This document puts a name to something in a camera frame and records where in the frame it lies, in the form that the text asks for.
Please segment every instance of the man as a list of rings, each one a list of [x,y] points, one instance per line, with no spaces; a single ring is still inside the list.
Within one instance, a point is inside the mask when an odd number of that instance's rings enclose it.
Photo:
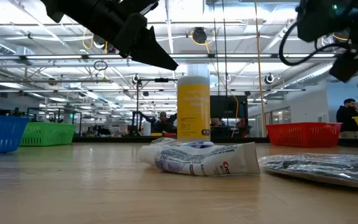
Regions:
[[[178,117],[178,115],[174,114],[174,115],[171,115],[169,118],[167,118],[167,113],[161,112],[160,113],[160,121],[157,121],[154,124],[153,132],[161,133],[164,131],[166,133],[176,133],[177,127],[174,127],[173,122],[177,119],[177,117]]]
[[[211,118],[211,127],[222,127],[222,118]]]
[[[342,123],[341,138],[358,138],[358,125],[353,117],[358,116],[358,107],[354,99],[344,101],[336,113],[336,122]]]

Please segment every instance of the white tube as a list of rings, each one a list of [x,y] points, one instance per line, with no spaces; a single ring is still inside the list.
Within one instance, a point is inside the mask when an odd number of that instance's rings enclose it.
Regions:
[[[163,141],[142,146],[141,162],[157,168],[188,175],[259,175],[255,143],[216,146],[211,142]]]

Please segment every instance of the computer monitor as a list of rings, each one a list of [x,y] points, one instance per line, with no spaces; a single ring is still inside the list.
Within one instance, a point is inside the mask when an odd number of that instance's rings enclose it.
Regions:
[[[247,96],[236,96],[239,101],[237,118],[248,117]],[[236,118],[237,101],[233,96],[211,96],[211,118]]]

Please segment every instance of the security camera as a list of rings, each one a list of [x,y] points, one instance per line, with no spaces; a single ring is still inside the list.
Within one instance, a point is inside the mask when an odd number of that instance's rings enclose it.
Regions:
[[[266,84],[270,85],[273,83],[273,81],[274,81],[274,76],[271,73],[269,73],[267,76],[265,76]]]

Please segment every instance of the wooden table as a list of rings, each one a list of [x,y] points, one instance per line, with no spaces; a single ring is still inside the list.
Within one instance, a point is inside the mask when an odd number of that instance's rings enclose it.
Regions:
[[[139,162],[141,144],[0,154],[0,223],[358,223],[358,189],[261,176],[193,177]],[[258,156],[358,154],[257,144]]]

